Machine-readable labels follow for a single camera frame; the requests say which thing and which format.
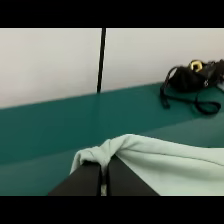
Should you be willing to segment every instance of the table surface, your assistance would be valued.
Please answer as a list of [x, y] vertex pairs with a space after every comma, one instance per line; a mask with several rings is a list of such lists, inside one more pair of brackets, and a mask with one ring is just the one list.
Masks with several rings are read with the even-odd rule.
[[[77, 150], [139, 134], [177, 143], [224, 147], [222, 117], [159, 100], [160, 83], [0, 110], [0, 195], [47, 195], [69, 174]], [[195, 94], [184, 97], [194, 98]], [[224, 105], [224, 93], [202, 100]]]

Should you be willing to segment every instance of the black bag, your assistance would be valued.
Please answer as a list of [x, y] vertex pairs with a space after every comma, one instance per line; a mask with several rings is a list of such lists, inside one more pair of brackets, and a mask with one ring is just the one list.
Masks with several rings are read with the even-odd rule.
[[[165, 82], [160, 88], [160, 98], [165, 108], [170, 108], [167, 99], [177, 100], [185, 103], [192, 103], [203, 114], [212, 115], [219, 112], [221, 104], [213, 101], [198, 101], [198, 95], [201, 90], [208, 87], [215, 87], [224, 77], [224, 61], [204, 63], [199, 60], [193, 60], [188, 67], [175, 66], [172, 68]], [[195, 100], [169, 96], [165, 93], [165, 88], [170, 85], [176, 91], [181, 93], [198, 92]], [[205, 109], [206, 106], [214, 107], [213, 110]]]

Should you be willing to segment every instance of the white panel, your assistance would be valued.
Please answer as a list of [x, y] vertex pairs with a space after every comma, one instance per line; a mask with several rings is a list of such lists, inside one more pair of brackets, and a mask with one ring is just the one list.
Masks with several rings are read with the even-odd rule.
[[175, 65], [224, 58], [224, 29], [107, 29], [102, 90], [164, 81]]
[[96, 92], [101, 29], [0, 29], [0, 107]]

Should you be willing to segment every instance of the folded fabric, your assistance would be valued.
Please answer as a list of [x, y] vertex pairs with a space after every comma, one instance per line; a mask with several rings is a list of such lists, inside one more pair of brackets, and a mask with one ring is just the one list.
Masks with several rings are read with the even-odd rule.
[[224, 148], [193, 147], [132, 134], [78, 151], [71, 173], [91, 161], [99, 163], [104, 174], [114, 154], [162, 196], [224, 196]]

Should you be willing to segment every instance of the black vertical gap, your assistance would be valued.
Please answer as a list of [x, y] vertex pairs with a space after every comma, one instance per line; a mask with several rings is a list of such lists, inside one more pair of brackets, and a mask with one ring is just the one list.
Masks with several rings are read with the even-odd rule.
[[106, 40], [106, 28], [102, 28], [101, 43], [100, 43], [100, 60], [99, 60], [97, 93], [100, 93], [100, 91], [101, 91], [102, 76], [103, 76], [103, 61], [104, 61], [105, 40]]

